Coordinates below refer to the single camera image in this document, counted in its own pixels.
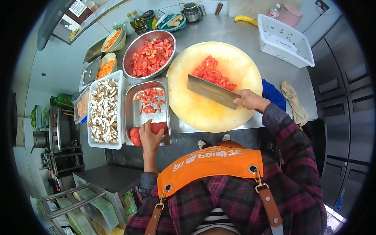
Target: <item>stainless steel bowl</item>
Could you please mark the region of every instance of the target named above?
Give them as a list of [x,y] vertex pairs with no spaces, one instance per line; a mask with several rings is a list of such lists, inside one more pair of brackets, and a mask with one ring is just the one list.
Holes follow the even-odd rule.
[[[172,47],[174,48],[173,51],[172,51],[171,57],[168,59],[168,61],[165,63],[165,65],[163,65],[162,68],[160,68],[155,73],[152,73],[152,74],[145,76],[145,77],[134,77],[134,76],[132,76],[133,65],[131,63],[133,62],[133,59],[132,59],[133,54],[135,52],[137,52],[137,49],[143,43],[145,43],[145,41],[151,41],[153,39],[157,39],[157,40],[161,39],[162,41],[164,39],[168,39],[170,41],[170,43],[172,44]],[[130,44],[127,51],[125,52],[125,55],[124,55],[124,58],[123,58],[123,71],[128,77],[133,78],[133,79],[138,79],[138,80],[156,77],[157,75],[161,74],[163,71],[166,70],[166,68],[168,68],[170,66],[172,59],[174,57],[175,51],[176,51],[176,39],[171,33],[167,32],[167,31],[163,31],[163,30],[154,30],[154,31],[144,33],[144,34],[140,35],[138,38],[136,38]]]

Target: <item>red plaid shirt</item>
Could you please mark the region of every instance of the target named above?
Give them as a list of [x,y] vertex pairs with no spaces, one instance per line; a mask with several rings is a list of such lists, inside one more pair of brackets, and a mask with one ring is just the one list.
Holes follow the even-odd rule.
[[[282,169],[267,156],[263,183],[270,191],[283,219],[284,234],[322,234],[327,223],[321,201],[322,188],[311,143],[295,122],[276,105],[267,106],[263,125],[275,135],[285,161]],[[147,198],[129,220],[126,234],[144,234],[159,202],[156,173],[145,173],[141,183]],[[219,206],[240,234],[271,234],[270,224],[254,179],[211,176],[191,182],[165,202],[157,234],[189,235],[209,212]]]

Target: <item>pink container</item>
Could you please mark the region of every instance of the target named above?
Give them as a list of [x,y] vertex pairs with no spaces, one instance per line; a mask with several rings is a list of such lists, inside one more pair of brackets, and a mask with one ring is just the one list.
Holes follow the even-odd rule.
[[300,11],[288,4],[283,4],[279,10],[279,17],[277,18],[277,20],[294,28],[298,25],[302,18],[303,14],[300,13]]

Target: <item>cook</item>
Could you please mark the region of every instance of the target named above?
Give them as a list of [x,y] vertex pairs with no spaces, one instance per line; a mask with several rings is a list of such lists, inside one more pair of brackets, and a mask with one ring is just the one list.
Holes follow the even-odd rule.
[[327,223],[315,156],[307,136],[280,108],[249,89],[235,104],[263,114],[285,161],[282,169],[259,150],[223,141],[185,155],[159,173],[155,155],[163,135],[139,130],[144,203],[126,234],[322,234]]

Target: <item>right hand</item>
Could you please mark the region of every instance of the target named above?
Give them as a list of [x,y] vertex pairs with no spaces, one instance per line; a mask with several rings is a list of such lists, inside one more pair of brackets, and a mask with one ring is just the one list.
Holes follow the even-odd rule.
[[264,113],[266,106],[271,103],[270,100],[262,98],[249,89],[236,91],[235,93],[241,97],[234,99],[234,104],[241,105],[243,108],[248,110],[254,109],[262,114]]

